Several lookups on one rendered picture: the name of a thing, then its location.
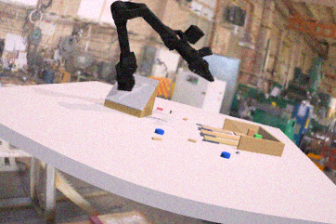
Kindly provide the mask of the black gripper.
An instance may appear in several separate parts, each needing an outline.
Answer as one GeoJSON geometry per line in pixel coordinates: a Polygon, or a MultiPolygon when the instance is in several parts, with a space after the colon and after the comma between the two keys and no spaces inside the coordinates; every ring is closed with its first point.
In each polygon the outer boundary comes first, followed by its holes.
{"type": "Polygon", "coordinates": [[[209,71],[209,62],[202,57],[198,57],[193,47],[187,49],[182,55],[183,59],[189,64],[188,67],[191,71],[203,77],[204,79],[213,82],[213,76],[209,71]]]}

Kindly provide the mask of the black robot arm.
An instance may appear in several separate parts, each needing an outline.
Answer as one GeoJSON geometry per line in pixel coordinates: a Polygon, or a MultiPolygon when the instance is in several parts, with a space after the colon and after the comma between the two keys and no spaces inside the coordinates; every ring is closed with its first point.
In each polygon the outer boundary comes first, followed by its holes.
{"type": "MultiPolygon", "coordinates": [[[[174,50],[182,56],[184,52],[191,48],[189,44],[196,44],[205,35],[204,32],[197,26],[192,25],[185,31],[172,30],[170,27],[162,24],[161,20],[155,16],[151,10],[144,3],[135,3],[129,1],[117,0],[110,6],[111,16],[117,26],[118,41],[120,44],[120,62],[115,65],[117,72],[118,90],[132,91],[135,86],[134,73],[138,69],[136,64],[136,56],[134,51],[131,52],[126,22],[138,17],[143,18],[149,26],[157,31],[159,37],[162,39],[165,46],[169,50],[174,50]],[[127,10],[128,9],[128,10],[127,10]],[[180,39],[178,38],[178,35],[180,39]]],[[[213,54],[209,46],[203,47],[200,50],[194,48],[198,57],[208,57],[213,54]]]]}

